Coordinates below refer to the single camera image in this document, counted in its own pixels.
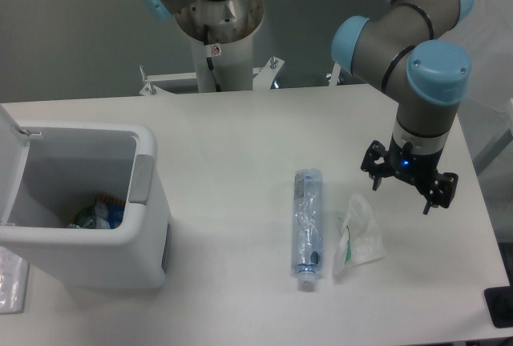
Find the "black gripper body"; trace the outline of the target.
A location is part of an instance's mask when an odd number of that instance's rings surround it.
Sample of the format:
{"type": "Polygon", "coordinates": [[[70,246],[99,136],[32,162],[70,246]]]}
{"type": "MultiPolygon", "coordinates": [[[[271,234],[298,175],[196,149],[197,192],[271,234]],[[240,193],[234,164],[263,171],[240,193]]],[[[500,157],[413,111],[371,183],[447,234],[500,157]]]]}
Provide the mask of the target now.
{"type": "Polygon", "coordinates": [[[428,155],[417,155],[400,146],[394,138],[390,140],[385,157],[384,177],[394,177],[415,186],[420,194],[434,194],[438,176],[438,162],[442,150],[428,155]]]}

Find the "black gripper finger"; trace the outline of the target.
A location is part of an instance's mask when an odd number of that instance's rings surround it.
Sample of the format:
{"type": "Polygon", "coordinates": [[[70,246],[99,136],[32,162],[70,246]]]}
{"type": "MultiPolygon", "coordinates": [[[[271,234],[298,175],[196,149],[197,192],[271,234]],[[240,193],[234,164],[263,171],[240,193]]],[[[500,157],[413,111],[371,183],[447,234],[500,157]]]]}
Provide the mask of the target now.
{"type": "Polygon", "coordinates": [[[361,170],[372,179],[372,190],[376,191],[383,179],[395,175],[395,169],[390,162],[390,153],[385,146],[374,140],[364,154],[361,170]]]}
{"type": "Polygon", "coordinates": [[[435,172],[418,181],[416,188],[426,199],[423,215],[427,215],[431,208],[448,208],[454,198],[457,186],[458,175],[452,172],[435,172]]]}

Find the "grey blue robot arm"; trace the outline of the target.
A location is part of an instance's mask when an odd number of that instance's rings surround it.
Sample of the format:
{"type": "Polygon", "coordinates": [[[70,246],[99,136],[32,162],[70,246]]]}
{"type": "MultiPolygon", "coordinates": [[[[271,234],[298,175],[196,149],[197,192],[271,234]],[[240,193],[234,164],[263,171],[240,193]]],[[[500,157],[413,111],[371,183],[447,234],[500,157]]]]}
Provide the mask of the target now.
{"type": "MultiPolygon", "coordinates": [[[[262,0],[141,0],[159,20],[174,18],[189,38],[200,91],[254,88],[252,39],[264,17],[262,0]]],[[[394,177],[414,186],[426,207],[449,207],[458,177],[438,162],[465,98],[471,58],[442,36],[474,0],[388,0],[376,21],[345,20],[331,43],[334,62],[398,104],[388,146],[373,142],[362,170],[379,185],[394,177]]]]}

